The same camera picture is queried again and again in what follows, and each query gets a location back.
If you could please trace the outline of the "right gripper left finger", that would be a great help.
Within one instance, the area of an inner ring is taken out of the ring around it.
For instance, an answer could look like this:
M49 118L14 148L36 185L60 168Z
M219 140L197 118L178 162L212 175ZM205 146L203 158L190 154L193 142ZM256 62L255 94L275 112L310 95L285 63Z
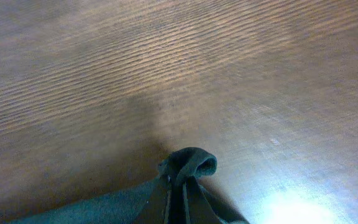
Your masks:
M168 224L172 185L169 176L158 179L150 198L134 220L134 224Z

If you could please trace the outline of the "dark green t-shirt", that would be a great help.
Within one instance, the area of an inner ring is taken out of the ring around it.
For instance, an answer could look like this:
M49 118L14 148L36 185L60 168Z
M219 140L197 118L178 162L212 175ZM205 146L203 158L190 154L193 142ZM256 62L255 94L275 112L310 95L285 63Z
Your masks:
M89 200L79 201L54 210L20 218L16 223L127 223L134 220L142 211L155 188L158 179L169 176L172 185L169 223L183 223L183 184L190 177L198 180L202 176L213 175L217 169L214 155L197 147L186 147L171 153L158 166L156 178L134 188L105 194ZM222 223L247 223L247 220L232 207L211 195L202 185L200 189L213 212Z

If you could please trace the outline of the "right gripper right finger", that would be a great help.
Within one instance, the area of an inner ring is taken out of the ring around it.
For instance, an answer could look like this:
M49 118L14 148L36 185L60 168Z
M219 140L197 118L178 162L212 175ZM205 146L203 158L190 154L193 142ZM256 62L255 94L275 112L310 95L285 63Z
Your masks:
M183 199L186 224L221 224L194 177L183 184Z

